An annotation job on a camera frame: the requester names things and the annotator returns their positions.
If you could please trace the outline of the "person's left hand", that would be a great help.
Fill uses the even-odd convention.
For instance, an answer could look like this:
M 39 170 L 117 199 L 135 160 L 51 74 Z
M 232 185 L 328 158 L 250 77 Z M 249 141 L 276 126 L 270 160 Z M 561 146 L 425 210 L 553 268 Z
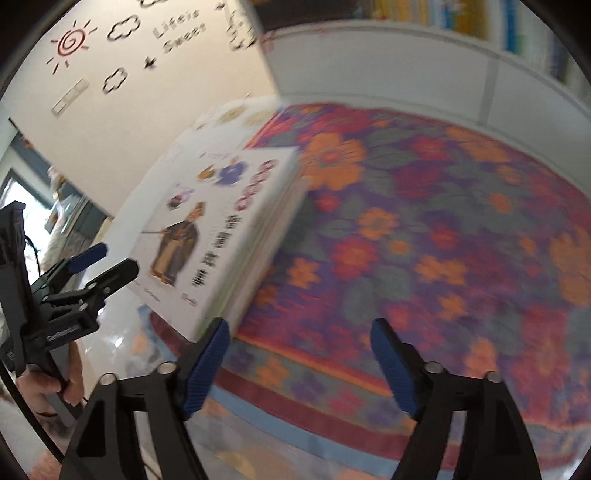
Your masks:
M 46 399 L 47 395 L 63 393 L 63 400 L 72 405 L 80 404 L 84 397 L 83 367 L 78 346 L 75 342 L 69 345 L 69 381 L 65 389 L 60 382 L 41 371 L 27 369 L 16 379 L 16 385 L 27 405 L 41 417 L 53 416 L 55 409 Z

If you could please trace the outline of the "person's pink sleeve forearm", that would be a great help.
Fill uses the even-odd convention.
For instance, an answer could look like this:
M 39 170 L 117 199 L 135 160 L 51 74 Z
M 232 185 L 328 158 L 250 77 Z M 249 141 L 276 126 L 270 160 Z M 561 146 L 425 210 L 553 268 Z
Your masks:
M 53 441 L 64 448 L 68 441 L 69 431 L 63 429 L 56 414 L 47 417 L 35 414 L 35 417 Z M 1 433 L 30 479 L 59 478 L 61 465 L 39 439 L 16 406 L 13 398 L 4 389 L 1 389 Z

